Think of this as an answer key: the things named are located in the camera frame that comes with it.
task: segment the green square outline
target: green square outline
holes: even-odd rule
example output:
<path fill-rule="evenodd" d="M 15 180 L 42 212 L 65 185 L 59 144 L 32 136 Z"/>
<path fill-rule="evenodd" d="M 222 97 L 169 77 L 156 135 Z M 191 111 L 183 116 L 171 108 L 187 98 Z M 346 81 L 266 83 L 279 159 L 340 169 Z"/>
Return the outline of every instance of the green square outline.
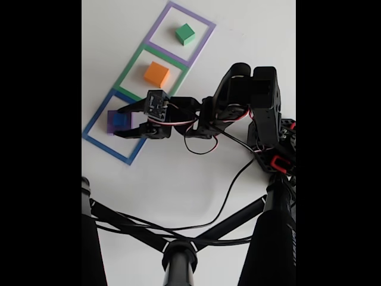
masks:
<path fill-rule="evenodd" d="M 187 75 L 187 73 L 189 71 L 189 67 L 187 67 L 187 66 L 183 65 L 182 63 L 174 60 L 173 58 L 163 54 L 162 52 L 157 51 L 156 49 L 154 49 L 153 47 L 151 47 L 151 46 L 149 46 L 149 45 L 147 45 L 145 43 L 142 43 L 138 47 L 136 52 L 133 54 L 131 60 L 129 61 L 129 63 L 124 68 L 124 70 L 122 71 L 121 75 L 118 77 L 117 81 L 115 82 L 115 84 L 113 86 L 113 89 L 116 89 L 117 91 L 121 92 L 122 94 L 124 94 L 125 96 L 127 96 L 129 98 L 132 98 L 133 100 L 139 101 L 139 100 L 143 99 L 143 98 L 133 94 L 132 92 L 130 92 L 127 89 L 124 89 L 124 88 L 122 88 L 120 86 L 121 82 L 127 76 L 127 74 L 131 70 L 132 66 L 134 65 L 135 61 L 138 59 L 138 57 L 140 56 L 142 51 L 150 52 L 151 54 L 156 55 L 157 57 L 161 58 L 162 60 L 164 60 L 164 61 L 174 65 L 175 67 L 178 67 L 179 69 L 181 69 L 182 73 L 180 74 L 179 78 L 174 83 L 174 85 L 172 86 L 170 92 L 168 93 L 168 96 L 172 97 L 177 92 L 177 90 L 179 89 L 180 85 L 184 81 L 184 78 L 185 78 L 185 76 Z"/>

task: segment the tripod leg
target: tripod leg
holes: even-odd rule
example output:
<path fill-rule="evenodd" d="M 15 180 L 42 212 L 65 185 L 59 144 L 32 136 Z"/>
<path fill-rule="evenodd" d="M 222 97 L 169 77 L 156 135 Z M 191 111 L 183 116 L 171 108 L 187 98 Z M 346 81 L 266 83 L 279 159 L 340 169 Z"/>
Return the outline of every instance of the tripod leg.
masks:
<path fill-rule="evenodd" d="M 270 186 L 238 286 L 296 285 L 296 223 L 289 211 L 291 195 L 282 181 Z"/>
<path fill-rule="evenodd" d="M 91 218 L 90 188 L 88 180 L 82 177 L 82 286 L 107 286 L 101 246 L 95 221 Z"/>

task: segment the black metal bracket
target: black metal bracket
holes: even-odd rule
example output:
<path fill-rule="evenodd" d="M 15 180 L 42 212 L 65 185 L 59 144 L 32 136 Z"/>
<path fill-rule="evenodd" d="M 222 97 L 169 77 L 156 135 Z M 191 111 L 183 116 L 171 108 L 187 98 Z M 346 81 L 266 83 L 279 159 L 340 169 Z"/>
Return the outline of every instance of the black metal bracket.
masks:
<path fill-rule="evenodd" d="M 257 199 L 253 203 L 244 207 L 242 210 L 236 212 L 235 214 L 229 216 L 222 222 L 216 224 L 209 230 L 205 231 L 203 234 L 200 234 L 197 238 L 209 239 L 209 240 L 218 240 L 219 238 L 225 236 L 229 232 L 243 225 L 245 222 L 250 219 L 258 216 L 263 212 L 264 209 L 264 200 L 266 200 L 266 195 Z M 133 220 L 130 220 L 124 217 L 122 214 L 119 214 L 108 207 L 100 204 L 99 202 L 90 199 L 91 204 L 91 214 L 109 221 L 118 221 L 118 222 L 126 222 L 126 223 L 135 223 Z M 137 240 L 151 246 L 152 248 L 163 252 L 164 247 L 169 243 L 168 240 L 161 238 L 157 234 L 149 231 L 145 228 L 135 228 L 130 226 L 123 226 L 116 223 L 110 223 L 110 225 L 120 229 L 121 231 L 128 232 L 129 235 L 136 238 Z M 206 245 L 203 244 L 195 244 L 197 252 L 204 249 Z"/>

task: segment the cube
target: cube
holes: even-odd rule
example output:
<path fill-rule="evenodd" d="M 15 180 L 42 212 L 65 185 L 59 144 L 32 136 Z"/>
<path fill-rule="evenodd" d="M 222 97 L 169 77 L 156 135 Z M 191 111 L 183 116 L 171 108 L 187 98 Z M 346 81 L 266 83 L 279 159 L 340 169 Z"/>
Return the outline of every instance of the cube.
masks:
<path fill-rule="evenodd" d="M 125 131 L 131 129 L 132 124 L 131 113 L 120 114 L 117 110 L 107 111 L 107 134 L 114 135 L 115 131 Z"/>
<path fill-rule="evenodd" d="M 144 79 L 150 84 L 162 88 L 169 77 L 169 69 L 162 65 L 152 62 L 144 74 Z"/>
<path fill-rule="evenodd" d="M 176 30 L 176 38 L 185 46 L 196 38 L 196 34 L 188 24 L 185 24 Z"/>
<path fill-rule="evenodd" d="M 124 126 L 127 123 L 127 116 L 123 113 L 116 113 L 113 118 L 113 125 L 115 127 Z"/>

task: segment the black cable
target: black cable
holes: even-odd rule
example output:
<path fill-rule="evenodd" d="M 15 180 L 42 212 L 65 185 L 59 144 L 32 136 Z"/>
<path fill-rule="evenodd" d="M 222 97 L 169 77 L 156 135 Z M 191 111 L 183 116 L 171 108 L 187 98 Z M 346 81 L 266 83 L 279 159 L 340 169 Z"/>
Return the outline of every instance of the black cable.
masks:
<path fill-rule="evenodd" d="M 192 112 L 192 111 L 190 111 L 190 110 L 188 110 L 188 109 L 182 108 L 182 107 L 178 107 L 178 109 L 179 109 L 180 111 L 184 112 L 184 113 L 191 114 L 191 115 L 193 115 L 194 117 L 196 117 L 198 120 L 200 120 L 200 117 L 199 117 L 196 113 L 194 113 L 194 112 Z M 223 135 L 225 135 L 226 137 L 230 138 L 231 140 L 237 142 L 238 144 L 244 146 L 244 147 L 245 147 L 247 150 L 249 150 L 251 153 L 254 153 L 253 149 L 252 149 L 248 144 L 246 144 L 246 143 L 242 142 L 241 140 L 235 138 L 233 135 L 230 135 L 229 133 L 226 133 L 224 130 L 222 130 L 222 129 L 220 129 L 220 128 L 214 126 L 214 125 L 212 125 L 212 124 L 209 123 L 209 122 L 206 122 L 206 121 L 203 121 L 203 120 L 200 120 L 200 121 L 202 121 L 203 123 L 205 123 L 205 124 L 208 125 L 209 127 L 213 128 L 214 130 L 219 131 L 221 134 L 223 134 Z"/>
<path fill-rule="evenodd" d="M 226 193 L 226 196 L 225 196 L 225 199 L 224 199 L 224 202 L 223 202 L 223 204 L 222 204 L 222 206 L 221 206 L 220 211 L 218 212 L 217 216 L 216 216 L 211 222 L 205 223 L 205 224 L 203 224 L 203 225 L 184 226 L 184 227 L 181 227 L 181 228 L 163 228 L 162 226 L 158 226 L 158 225 L 156 225 L 156 224 L 154 224 L 154 223 L 148 222 L 148 221 L 143 220 L 143 219 L 138 219 L 137 217 L 130 216 L 130 215 L 128 215 L 128 214 L 120 213 L 120 212 L 118 212 L 118 213 L 121 214 L 121 215 L 123 215 L 123 216 L 125 216 L 125 217 L 128 217 L 129 219 L 134 219 L 134 220 L 138 220 L 138 221 L 140 221 L 140 222 L 146 223 L 147 225 L 158 226 L 159 229 L 161 229 L 161 230 L 163 230 L 163 231 L 167 231 L 167 232 L 170 232 L 170 231 L 171 231 L 171 232 L 170 232 L 171 234 L 173 234 L 173 233 L 172 233 L 173 231 L 184 231 L 184 230 L 186 230 L 186 229 L 203 228 L 203 227 L 209 226 L 209 225 L 213 224 L 213 223 L 220 217 L 220 215 L 221 215 L 223 209 L 225 208 L 227 199 L 228 199 L 228 197 L 229 197 L 229 194 L 230 194 L 230 192 L 231 192 L 231 190 L 232 190 L 232 188 L 233 188 L 233 185 L 234 185 L 235 181 L 237 180 L 237 178 L 239 177 L 239 175 L 240 175 L 244 170 L 246 170 L 246 169 L 251 165 L 252 162 L 254 162 L 254 160 L 255 160 L 255 158 L 251 159 L 250 162 L 247 163 L 246 165 L 244 165 L 244 167 L 243 167 L 243 168 L 237 173 L 237 175 L 234 177 L 234 179 L 232 180 L 232 183 L 230 184 L 229 189 L 228 189 L 228 191 L 227 191 L 227 193 Z"/>
<path fill-rule="evenodd" d="M 119 230 L 112 229 L 112 228 L 106 228 L 106 227 L 101 226 L 101 225 L 96 225 L 96 227 L 99 229 L 103 229 L 105 231 L 108 231 L 108 232 L 116 233 L 116 234 L 130 235 L 130 233 L 128 233 L 128 232 L 119 231 Z M 173 236 L 173 235 L 165 235 L 165 234 L 157 234 L 157 236 L 162 237 L 162 238 L 178 238 L 178 237 Z M 202 239 L 202 238 L 192 238 L 192 237 L 180 237 L 178 239 L 185 240 L 185 241 L 192 241 L 192 242 L 197 243 L 197 244 L 214 245 L 214 246 L 228 246 L 228 245 L 239 245 L 239 244 L 249 243 L 251 240 L 251 237 L 245 237 L 245 238 L 240 238 L 240 239 L 236 239 L 236 240 L 206 240 L 206 239 Z"/>
<path fill-rule="evenodd" d="M 235 138 L 233 135 L 230 135 L 229 133 L 226 133 L 224 130 L 206 122 L 206 124 L 209 126 L 209 127 L 212 127 L 213 129 L 219 131 L 221 134 L 225 135 L 226 137 L 230 138 L 231 140 L 237 142 L 238 144 L 244 146 L 247 150 L 249 150 L 251 153 L 254 153 L 254 150 L 246 143 L 242 142 L 241 140 Z"/>
<path fill-rule="evenodd" d="M 188 149 L 189 152 L 191 152 L 193 154 L 196 154 L 196 155 L 205 155 L 205 154 L 208 154 L 208 153 L 214 151 L 217 148 L 217 146 L 218 146 L 218 139 L 217 139 L 217 137 L 213 136 L 213 138 L 216 141 L 216 144 L 214 144 L 214 147 L 212 149 L 210 149 L 209 151 L 203 152 L 203 153 L 194 152 L 191 149 L 189 149 L 188 144 L 186 143 L 186 132 L 184 133 L 184 144 L 185 144 L 185 147 Z"/>

